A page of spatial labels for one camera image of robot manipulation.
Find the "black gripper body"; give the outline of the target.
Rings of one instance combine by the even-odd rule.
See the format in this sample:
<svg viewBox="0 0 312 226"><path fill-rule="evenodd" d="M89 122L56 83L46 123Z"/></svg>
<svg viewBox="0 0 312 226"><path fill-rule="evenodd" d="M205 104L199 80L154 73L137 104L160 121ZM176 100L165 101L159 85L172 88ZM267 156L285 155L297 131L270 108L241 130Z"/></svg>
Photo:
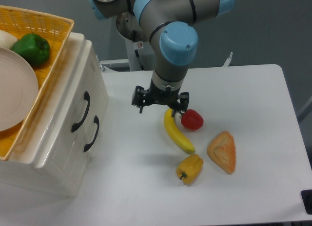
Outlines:
<svg viewBox="0 0 312 226"><path fill-rule="evenodd" d="M161 90L151 80L148 89L148 97L153 104L174 106L177 104L179 91L180 88L177 88L176 90L171 89L170 91L166 91L166 89Z"/></svg>

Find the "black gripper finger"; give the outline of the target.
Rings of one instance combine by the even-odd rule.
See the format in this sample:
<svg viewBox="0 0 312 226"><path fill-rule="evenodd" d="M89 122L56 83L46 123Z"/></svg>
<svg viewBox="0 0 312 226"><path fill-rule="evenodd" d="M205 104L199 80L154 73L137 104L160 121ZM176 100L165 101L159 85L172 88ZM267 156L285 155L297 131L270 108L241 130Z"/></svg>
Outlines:
<svg viewBox="0 0 312 226"><path fill-rule="evenodd" d="M136 86L132 96L132 105L139 108L139 113L142 113L143 108L149 106L149 90Z"/></svg>
<svg viewBox="0 0 312 226"><path fill-rule="evenodd" d="M174 117L176 113L184 114L189 105L189 92L182 92L177 95L177 98L169 103L169 107L172 109L171 117Z"/></svg>

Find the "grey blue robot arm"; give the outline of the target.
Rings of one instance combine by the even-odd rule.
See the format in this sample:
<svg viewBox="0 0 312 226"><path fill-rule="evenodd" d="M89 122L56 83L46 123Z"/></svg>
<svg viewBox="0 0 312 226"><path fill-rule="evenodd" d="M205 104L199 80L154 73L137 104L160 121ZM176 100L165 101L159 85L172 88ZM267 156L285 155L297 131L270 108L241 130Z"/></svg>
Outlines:
<svg viewBox="0 0 312 226"><path fill-rule="evenodd" d="M139 109L166 105L172 114L188 109L183 80L197 53L194 24L229 12L235 0L89 0L94 13L110 18L130 13L156 56L148 89L136 86L132 104Z"/></svg>

